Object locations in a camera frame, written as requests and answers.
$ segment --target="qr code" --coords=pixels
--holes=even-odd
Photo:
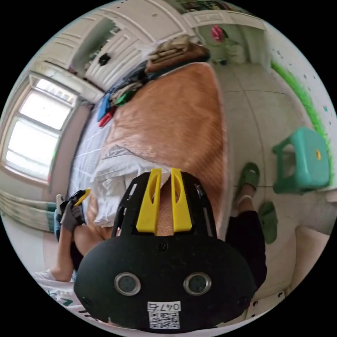
[[[151,329],[179,329],[178,312],[149,312]]]

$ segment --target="pile of clothes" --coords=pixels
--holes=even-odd
[[[98,114],[99,126],[105,126],[116,109],[129,102],[149,81],[191,62],[207,62],[209,58],[209,50],[190,42],[189,35],[183,34],[159,44],[145,62],[120,79],[106,93]]]

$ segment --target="screw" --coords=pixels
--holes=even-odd
[[[157,249],[158,249],[160,252],[163,252],[164,250],[167,249],[167,243],[165,243],[165,242],[160,242],[160,243],[158,243]]]

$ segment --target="foot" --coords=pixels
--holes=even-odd
[[[242,185],[241,191],[238,194],[236,200],[235,200],[235,208],[237,208],[239,206],[240,203],[242,203],[244,200],[246,199],[250,199],[249,197],[253,198],[254,194],[255,194],[255,189],[252,185],[250,184],[244,184]]]

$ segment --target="window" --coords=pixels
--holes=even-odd
[[[2,162],[18,173],[47,181],[78,96],[36,74],[30,75],[29,82],[31,89],[11,120]]]

